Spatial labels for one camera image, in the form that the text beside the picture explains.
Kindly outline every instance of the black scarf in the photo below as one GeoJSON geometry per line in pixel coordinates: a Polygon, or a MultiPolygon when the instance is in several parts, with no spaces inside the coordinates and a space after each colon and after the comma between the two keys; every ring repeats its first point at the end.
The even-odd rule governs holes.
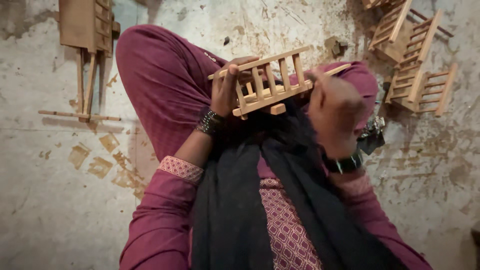
{"type": "Polygon", "coordinates": [[[349,215],[319,166],[310,122],[291,100],[286,105],[287,113],[278,116],[250,113],[210,156],[193,210],[192,269],[273,269],[260,154],[292,200],[322,269],[406,269],[349,215]]]}

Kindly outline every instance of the miniature wooden cot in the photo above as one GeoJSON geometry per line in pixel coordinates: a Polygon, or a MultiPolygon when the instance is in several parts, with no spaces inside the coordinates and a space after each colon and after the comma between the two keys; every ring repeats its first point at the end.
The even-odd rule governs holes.
{"type": "Polygon", "coordinates": [[[120,32],[120,24],[114,21],[112,0],[59,0],[58,22],[60,44],[77,50],[77,98],[78,113],[39,110],[40,114],[78,117],[81,122],[89,119],[120,121],[119,117],[91,115],[93,88],[96,77],[97,51],[112,57],[112,32],[120,32]],[[90,69],[86,95],[84,93],[84,50],[90,53],[90,69]]]}
{"type": "MultiPolygon", "coordinates": [[[[244,96],[242,93],[242,86],[237,83],[237,97],[238,97],[238,108],[233,110],[233,115],[239,116],[242,119],[247,119],[247,114],[254,110],[258,110],[264,107],[268,107],[274,105],[277,102],[280,102],[286,98],[291,96],[300,94],[305,92],[309,89],[313,88],[313,83],[311,80],[305,80],[303,74],[303,66],[300,59],[300,53],[309,50],[310,47],[306,46],[303,48],[291,50],[285,53],[281,53],[272,57],[268,57],[265,59],[260,59],[258,61],[254,61],[251,63],[247,63],[245,65],[239,66],[240,71],[244,70],[251,70],[253,74],[253,85],[255,88],[255,92],[253,92],[253,87],[251,83],[247,83],[245,86],[248,90],[248,95],[244,96]],[[292,57],[293,65],[295,68],[295,73],[298,77],[298,84],[297,85],[290,85],[290,81],[288,79],[288,67],[287,67],[287,57],[292,57]],[[280,66],[280,74],[283,80],[283,86],[276,86],[275,85],[275,77],[272,73],[272,67],[270,62],[278,61],[280,66]],[[264,89],[262,78],[258,75],[258,70],[263,69],[264,73],[267,77],[268,81],[268,88],[264,89]]],[[[348,67],[350,64],[342,65],[338,68],[330,70],[325,73],[325,75],[333,75],[336,74],[348,67]]],[[[227,74],[227,70],[223,70],[220,72],[220,77],[223,77],[227,74]]],[[[268,110],[271,114],[280,114],[285,112],[285,105],[280,103],[270,107],[268,110]]]]}

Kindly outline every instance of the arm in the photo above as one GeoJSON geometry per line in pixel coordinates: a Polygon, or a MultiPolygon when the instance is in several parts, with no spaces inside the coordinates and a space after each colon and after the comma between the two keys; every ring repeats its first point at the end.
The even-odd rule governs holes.
{"type": "MultiPolygon", "coordinates": [[[[249,62],[258,58],[244,58],[249,62]]],[[[237,65],[229,65],[225,79],[212,86],[210,109],[225,117],[236,105],[237,65]]],[[[187,270],[190,253],[190,213],[197,184],[213,146],[213,139],[194,130],[174,157],[165,157],[145,190],[130,223],[129,238],[120,256],[120,269],[187,270]]]]}

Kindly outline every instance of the concrete floor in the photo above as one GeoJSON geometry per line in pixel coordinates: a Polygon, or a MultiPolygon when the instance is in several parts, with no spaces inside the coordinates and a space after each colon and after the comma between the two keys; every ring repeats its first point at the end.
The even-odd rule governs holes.
{"type": "MultiPolygon", "coordinates": [[[[114,0],[122,29],[162,25],[231,59],[268,56],[304,45],[304,68],[367,60],[379,83],[391,71],[366,51],[374,13],[360,0],[114,0]],[[230,44],[223,46],[226,36],[230,44]],[[324,47],[336,36],[351,46],[334,60],[324,47]]],[[[392,110],[386,145],[367,158],[380,201],[404,240],[434,269],[472,270],[470,227],[480,219],[480,3],[416,1],[456,35],[434,39],[428,65],[453,61],[459,73],[448,112],[408,116],[392,110]]],[[[117,76],[115,58],[99,73],[93,113],[121,122],[89,125],[37,110],[74,112],[74,50],[59,44],[57,0],[0,0],[0,269],[114,269],[128,223],[158,166],[117,76]]]]}

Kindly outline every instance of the patterned sleeve cuff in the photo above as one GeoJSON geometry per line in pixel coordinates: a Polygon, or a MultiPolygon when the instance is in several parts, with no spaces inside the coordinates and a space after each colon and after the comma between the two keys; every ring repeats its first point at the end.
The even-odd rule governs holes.
{"type": "Polygon", "coordinates": [[[204,172],[201,168],[172,156],[164,157],[158,170],[169,172],[194,184],[198,183],[204,172]]]}

